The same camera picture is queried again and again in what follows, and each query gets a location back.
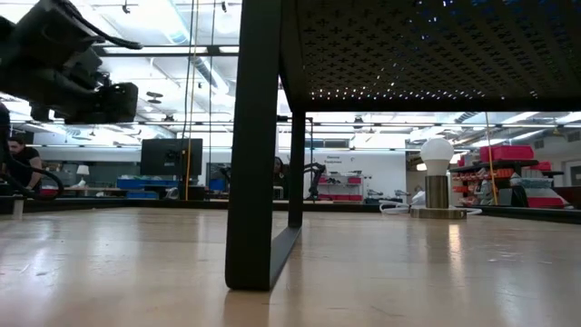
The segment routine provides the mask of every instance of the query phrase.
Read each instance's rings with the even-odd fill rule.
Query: led light
[[[419,155],[427,166],[428,176],[445,176],[454,156],[454,147],[447,140],[433,138],[421,146]]]

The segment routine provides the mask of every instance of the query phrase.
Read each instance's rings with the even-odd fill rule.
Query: computer monitor
[[[190,176],[202,174],[202,139],[152,139],[142,142],[142,175],[185,176],[188,167],[188,143],[190,152]]]

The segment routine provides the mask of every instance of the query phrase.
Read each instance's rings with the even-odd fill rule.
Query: cable
[[[214,9],[213,9],[213,18],[212,18],[212,34],[210,36],[211,40],[212,40],[212,44],[214,44],[214,31],[215,31],[215,27],[216,27],[216,5],[214,5]],[[210,57],[210,85],[212,85],[213,82],[213,75],[212,75],[212,68],[214,67],[214,57],[211,56]],[[212,88],[210,87],[210,89],[208,90],[208,114],[209,114],[209,118],[210,118],[210,134],[209,134],[209,152],[208,152],[208,162],[210,163],[210,165],[212,165]]]
[[[488,141],[488,163],[490,167],[490,177],[492,178],[492,195],[494,195],[494,205],[498,205],[497,184],[494,181],[494,167],[492,166],[492,146],[490,145],[490,125],[488,124],[488,112],[484,112],[487,118],[487,141]]]
[[[76,19],[79,23],[93,31],[95,34],[101,36],[104,40],[109,41],[114,45],[119,45],[132,50],[143,49],[143,45],[137,42],[123,40],[122,38],[110,36],[107,33],[103,32],[101,29],[99,29],[99,27],[91,24],[91,22],[84,19],[81,13],[78,11],[78,9],[74,7],[74,5],[69,1],[67,0],[53,0],[53,1],[55,1],[56,5],[63,9],[66,14]]]
[[[194,5],[193,5],[193,1],[192,1],[192,13],[190,14],[190,46],[188,47],[188,69],[187,69],[187,73],[186,73],[186,80],[185,80],[185,102],[184,102],[184,117],[183,117],[183,131],[182,131],[182,144],[181,144],[181,148],[183,149],[183,139],[185,137],[185,127],[188,124],[188,80],[190,79],[190,71],[191,68],[190,66],[192,65],[192,59],[195,62],[197,54],[198,54],[198,48],[197,46],[193,48],[193,56],[191,56],[192,53],[192,29],[193,29],[193,9],[194,9]],[[199,17],[200,17],[200,1],[196,2],[196,36],[194,38],[193,44],[197,45],[198,44],[198,22],[199,22]],[[196,76],[196,71],[195,69],[193,70],[193,74],[192,74],[192,82],[195,80],[195,76]],[[185,171],[185,201],[188,201],[189,195],[190,195],[190,165],[191,165],[191,159],[192,159],[192,117],[193,117],[193,101],[195,99],[195,87],[192,86],[192,100],[190,101],[190,137],[188,137],[188,160],[187,160],[187,166],[186,166],[186,171]]]

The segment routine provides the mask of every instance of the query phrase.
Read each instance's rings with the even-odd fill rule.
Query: yellow cable
[[[196,2],[196,27],[195,27],[195,33],[196,36],[194,37],[194,41],[193,41],[193,57],[191,61],[188,61],[188,64],[192,64],[195,63],[196,61],[196,56],[198,54],[198,22],[199,22],[199,16],[200,16],[200,0],[198,0]],[[190,35],[190,46],[192,46],[192,36]],[[192,88],[192,100],[190,101],[190,125],[189,125],[189,132],[188,132],[188,164],[187,164],[187,168],[185,171],[185,201],[188,201],[188,199],[190,198],[190,166],[191,166],[191,160],[192,160],[192,116],[193,116],[193,99],[194,99],[194,95],[195,95],[195,87],[194,87],[194,81],[195,81],[195,76],[196,76],[196,67],[194,66],[192,69],[192,83],[191,83],[191,88]]]
[[[494,205],[498,205],[497,184],[494,180],[494,167],[492,165],[492,146],[490,146],[490,125],[488,124],[488,112],[484,112],[487,118],[487,140],[488,140],[488,162],[490,163],[490,177],[492,178],[492,194],[494,195]]]

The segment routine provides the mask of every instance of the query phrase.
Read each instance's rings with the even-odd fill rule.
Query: metal lamp base
[[[451,208],[450,209],[412,208],[409,215],[412,218],[459,220],[466,219],[467,211],[463,209],[451,209]]]

